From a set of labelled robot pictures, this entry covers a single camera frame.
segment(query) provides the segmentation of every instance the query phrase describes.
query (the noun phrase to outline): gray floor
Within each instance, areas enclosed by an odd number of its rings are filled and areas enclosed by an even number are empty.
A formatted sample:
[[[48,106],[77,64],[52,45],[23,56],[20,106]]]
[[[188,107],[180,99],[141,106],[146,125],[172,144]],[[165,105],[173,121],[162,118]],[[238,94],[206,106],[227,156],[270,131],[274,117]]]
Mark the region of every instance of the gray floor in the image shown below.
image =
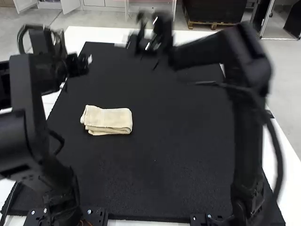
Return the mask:
[[[243,20],[249,20],[246,13]],[[135,15],[127,21],[124,13],[100,11],[74,11],[64,15],[61,10],[30,9],[20,15],[14,8],[0,8],[0,60],[8,60],[12,54],[17,54],[16,34],[24,23],[39,23],[50,25],[54,29],[68,26],[96,27],[129,27],[136,28]],[[290,37],[282,30],[284,20],[274,14],[269,20],[264,37]],[[183,12],[179,7],[176,12],[175,30],[188,30]],[[208,30],[208,26],[199,26],[194,30]],[[284,133],[293,148],[301,158],[301,76],[300,56],[301,41],[262,40],[261,43],[269,53],[274,65],[274,79],[269,96],[269,107],[274,113]],[[26,50],[30,50],[28,37],[24,39]]]

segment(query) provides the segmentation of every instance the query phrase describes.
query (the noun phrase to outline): cable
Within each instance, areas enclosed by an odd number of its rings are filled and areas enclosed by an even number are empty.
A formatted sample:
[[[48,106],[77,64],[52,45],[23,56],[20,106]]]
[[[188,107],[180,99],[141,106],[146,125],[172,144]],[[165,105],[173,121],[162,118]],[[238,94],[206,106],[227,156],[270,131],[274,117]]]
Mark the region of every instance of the cable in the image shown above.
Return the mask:
[[[10,193],[10,199],[9,199],[9,201],[8,201],[8,205],[7,205],[7,207],[6,207],[4,210],[2,210],[2,213],[3,213],[3,214],[2,214],[2,217],[1,217],[1,220],[0,220],[0,226],[4,226],[4,224],[5,224],[6,216],[7,216],[7,214],[8,214],[9,209],[10,209],[12,200],[14,200],[14,198],[15,198],[16,190],[17,190],[17,188],[19,187],[19,184],[20,184],[20,183],[21,183],[21,181],[16,182],[16,183],[14,184],[12,190],[11,190],[11,193]]]
[[[45,29],[45,26],[34,25],[34,24],[32,24],[32,25],[24,24],[20,28],[20,30],[18,31],[18,34],[17,34],[17,45],[18,45],[20,54],[25,54],[24,45],[23,45],[23,37],[29,29],[42,30],[42,29]]]
[[[58,149],[56,149],[53,154],[57,155],[60,153],[61,149],[64,147],[65,144],[65,139],[60,136],[58,133],[56,133],[55,131],[49,129],[49,135],[52,136],[53,138],[57,139],[60,142],[60,146],[58,147]]]
[[[216,81],[200,81],[200,82],[193,82],[191,84],[218,86],[221,88],[234,89],[236,91],[245,92],[253,100],[254,104],[256,105],[257,109],[259,110],[260,116],[262,117],[263,121],[266,123],[267,128],[269,130],[269,133],[270,133],[270,136],[272,139],[272,143],[274,146],[274,150],[275,150],[276,159],[277,159],[277,179],[276,179],[276,184],[274,187],[274,192],[273,192],[273,195],[270,197],[270,199],[267,201],[264,213],[262,214],[263,218],[259,223],[259,225],[261,225],[261,226],[268,225],[270,216],[273,212],[273,204],[275,201],[277,201],[279,194],[280,194],[281,185],[282,185],[282,181],[283,181],[284,169],[283,169],[282,152],[281,152],[279,141],[277,139],[275,128],[274,128],[266,110],[264,109],[264,107],[262,107],[259,96],[251,88],[229,85],[227,83],[217,83]]]

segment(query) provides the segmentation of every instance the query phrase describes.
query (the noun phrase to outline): black rubber mat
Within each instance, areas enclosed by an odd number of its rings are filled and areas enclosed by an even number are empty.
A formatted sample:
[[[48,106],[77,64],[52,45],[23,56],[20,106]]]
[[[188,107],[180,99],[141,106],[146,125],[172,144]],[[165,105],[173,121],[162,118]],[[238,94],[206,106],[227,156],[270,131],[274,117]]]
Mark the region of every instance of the black rubber mat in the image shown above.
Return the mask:
[[[58,158],[76,172],[81,204],[104,207],[117,219],[189,222],[194,213],[230,215],[231,103],[222,89],[184,84],[220,81],[220,66],[175,73],[161,60],[153,71],[156,59],[134,58],[111,44],[86,43],[82,52],[93,57],[89,75],[68,80],[68,92],[48,118],[65,138]],[[79,122],[85,105],[129,108],[133,132],[88,134]],[[41,197],[24,188],[10,214],[37,207]],[[285,225],[276,204],[273,222]]]

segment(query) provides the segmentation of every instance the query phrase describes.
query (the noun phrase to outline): folded towel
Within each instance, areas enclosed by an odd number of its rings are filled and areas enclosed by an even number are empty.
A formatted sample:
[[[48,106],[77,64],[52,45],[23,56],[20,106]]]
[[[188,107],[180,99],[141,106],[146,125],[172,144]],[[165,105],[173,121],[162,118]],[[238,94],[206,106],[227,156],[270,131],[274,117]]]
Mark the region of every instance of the folded towel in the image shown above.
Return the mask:
[[[128,108],[102,109],[91,105],[86,105],[80,123],[95,136],[130,134],[133,127],[132,112]]]

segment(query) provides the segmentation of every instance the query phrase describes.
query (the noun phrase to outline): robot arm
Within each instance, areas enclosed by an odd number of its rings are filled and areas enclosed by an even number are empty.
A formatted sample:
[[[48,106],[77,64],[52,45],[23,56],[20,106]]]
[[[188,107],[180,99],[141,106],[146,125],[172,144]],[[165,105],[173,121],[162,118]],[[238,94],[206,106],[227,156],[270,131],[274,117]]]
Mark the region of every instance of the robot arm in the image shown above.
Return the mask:
[[[230,225],[254,225],[271,212],[271,200],[266,211],[264,175],[262,170],[262,126],[267,124],[278,160],[278,178],[273,200],[281,187],[283,166],[274,128],[265,113],[266,96],[271,78],[270,63],[247,24],[238,24],[203,39],[173,48],[170,63],[175,70],[196,65],[223,64],[222,83],[197,82],[225,88],[232,101],[234,114],[235,169],[231,185],[234,220]]]
[[[0,115],[0,175],[43,195],[47,217],[41,225],[74,226],[81,218],[77,178],[49,151],[41,96],[58,91],[68,74],[86,74],[87,57],[68,55],[62,43],[56,51],[49,30],[29,32],[34,54],[12,56],[9,65],[1,64],[6,68],[2,103],[12,112]]]

